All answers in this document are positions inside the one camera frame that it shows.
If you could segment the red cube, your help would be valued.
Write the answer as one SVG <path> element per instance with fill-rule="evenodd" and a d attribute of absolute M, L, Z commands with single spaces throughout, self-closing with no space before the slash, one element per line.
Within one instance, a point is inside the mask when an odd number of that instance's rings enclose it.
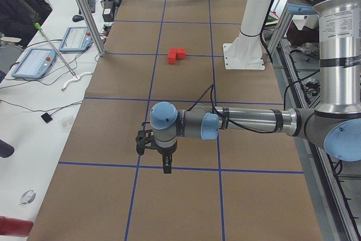
<path fill-rule="evenodd" d="M 177 48 L 171 47 L 168 52 L 168 57 L 170 58 L 176 58 L 177 57 Z"/>
<path fill-rule="evenodd" d="M 177 53 L 176 52 L 168 53 L 167 61 L 169 64 L 175 64 L 177 62 Z"/>
<path fill-rule="evenodd" d="M 185 59 L 186 57 L 186 49 L 184 47 L 177 48 L 177 58 L 180 60 Z"/>

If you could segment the white curved plastic piece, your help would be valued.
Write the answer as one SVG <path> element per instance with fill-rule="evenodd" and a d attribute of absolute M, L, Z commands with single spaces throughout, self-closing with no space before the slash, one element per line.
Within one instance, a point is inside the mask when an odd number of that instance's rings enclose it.
<path fill-rule="evenodd" d="M 67 81 L 64 83 L 61 91 L 65 91 L 65 90 L 67 89 L 67 87 L 68 87 L 71 83 L 80 81 L 81 78 L 83 78 L 83 77 L 85 77 L 85 76 L 88 76 L 88 75 L 92 75 L 92 74 L 93 74 L 92 72 L 84 72 L 84 73 L 81 73 L 80 75 L 74 75 L 71 79 L 67 80 Z"/>

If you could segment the small black square device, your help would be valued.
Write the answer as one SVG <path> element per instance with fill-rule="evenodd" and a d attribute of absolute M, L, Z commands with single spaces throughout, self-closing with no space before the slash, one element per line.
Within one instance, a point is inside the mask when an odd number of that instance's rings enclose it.
<path fill-rule="evenodd" d="M 53 120 L 52 116 L 47 112 L 45 112 L 41 115 L 41 119 L 47 124 Z"/>

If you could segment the clear tape roll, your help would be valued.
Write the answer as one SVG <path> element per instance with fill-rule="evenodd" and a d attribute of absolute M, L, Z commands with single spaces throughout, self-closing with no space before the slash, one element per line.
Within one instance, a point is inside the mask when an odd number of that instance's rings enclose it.
<path fill-rule="evenodd" d="M 36 192 L 34 190 L 27 190 L 20 197 L 19 205 L 27 205 L 32 203 L 36 198 Z"/>

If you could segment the far teach pendant tablet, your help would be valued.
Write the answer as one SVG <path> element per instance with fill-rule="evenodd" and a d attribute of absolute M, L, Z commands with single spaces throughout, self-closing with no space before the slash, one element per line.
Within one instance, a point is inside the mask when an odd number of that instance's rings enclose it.
<path fill-rule="evenodd" d="M 59 46 L 60 52 L 85 51 L 93 41 L 87 27 L 68 27 Z"/>

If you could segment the teach pendant tablet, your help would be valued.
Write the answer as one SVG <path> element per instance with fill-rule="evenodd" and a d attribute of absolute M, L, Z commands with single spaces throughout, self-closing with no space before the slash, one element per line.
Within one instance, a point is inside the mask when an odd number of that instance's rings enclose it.
<path fill-rule="evenodd" d="M 85 51 L 93 41 L 87 27 L 68 27 L 59 46 L 60 52 Z"/>
<path fill-rule="evenodd" d="M 48 72 L 55 59 L 56 52 L 54 49 L 30 49 L 11 76 L 14 78 L 39 79 Z"/>

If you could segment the black power adapter box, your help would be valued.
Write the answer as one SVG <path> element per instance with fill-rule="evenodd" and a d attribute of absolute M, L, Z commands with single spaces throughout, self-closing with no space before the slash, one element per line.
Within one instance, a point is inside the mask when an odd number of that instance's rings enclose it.
<path fill-rule="evenodd" d="M 114 20 L 114 3 L 113 1 L 106 0 L 103 2 L 102 17 L 104 22 L 113 22 Z"/>

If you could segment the near teach pendant tablet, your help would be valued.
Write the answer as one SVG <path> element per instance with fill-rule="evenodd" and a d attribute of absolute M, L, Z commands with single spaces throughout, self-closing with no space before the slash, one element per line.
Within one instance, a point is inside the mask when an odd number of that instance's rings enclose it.
<path fill-rule="evenodd" d="M 55 59 L 56 52 L 54 49 L 30 49 L 11 76 L 14 78 L 39 79 L 48 72 Z"/>

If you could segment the black computer mouse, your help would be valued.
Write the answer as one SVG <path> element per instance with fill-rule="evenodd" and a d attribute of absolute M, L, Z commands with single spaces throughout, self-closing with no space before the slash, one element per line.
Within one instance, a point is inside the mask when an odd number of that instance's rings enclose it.
<path fill-rule="evenodd" d="M 84 19 L 84 18 L 83 18 L 82 15 L 74 15 L 74 16 L 72 17 L 72 21 L 75 22 L 75 23 L 77 23 L 77 22 L 79 22 L 79 21 L 82 21 L 83 19 Z"/>

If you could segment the red cylinder object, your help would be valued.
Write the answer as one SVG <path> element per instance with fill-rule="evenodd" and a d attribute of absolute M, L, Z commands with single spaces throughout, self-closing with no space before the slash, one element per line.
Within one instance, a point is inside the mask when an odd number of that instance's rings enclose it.
<path fill-rule="evenodd" d="M 33 225 L 32 221 L 1 216 L 1 235 L 27 237 Z"/>

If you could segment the person in black jacket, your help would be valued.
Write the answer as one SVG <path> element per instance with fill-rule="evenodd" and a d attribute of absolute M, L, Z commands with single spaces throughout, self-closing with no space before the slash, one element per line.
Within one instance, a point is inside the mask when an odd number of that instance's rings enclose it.
<path fill-rule="evenodd" d="M 1 0 L 1 33 L 25 47 L 37 33 L 34 24 L 43 24 L 51 12 L 45 0 Z"/>

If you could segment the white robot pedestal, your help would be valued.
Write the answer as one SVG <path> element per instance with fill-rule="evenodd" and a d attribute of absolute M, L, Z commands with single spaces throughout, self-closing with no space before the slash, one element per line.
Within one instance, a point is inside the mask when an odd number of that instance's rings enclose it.
<path fill-rule="evenodd" d="M 238 37 L 223 44 L 224 66 L 228 70 L 264 70 L 261 32 L 272 0 L 247 0 Z"/>

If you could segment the aluminium frame post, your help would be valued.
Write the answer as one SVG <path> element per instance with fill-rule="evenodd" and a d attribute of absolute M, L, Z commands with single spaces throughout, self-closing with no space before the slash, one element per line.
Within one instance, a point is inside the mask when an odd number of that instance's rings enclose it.
<path fill-rule="evenodd" d="M 98 28 L 92 16 L 87 0 L 76 0 L 76 3 L 81 10 L 82 16 L 93 38 L 93 43 L 98 51 L 99 56 L 103 56 L 105 54 L 105 47 L 99 35 Z"/>

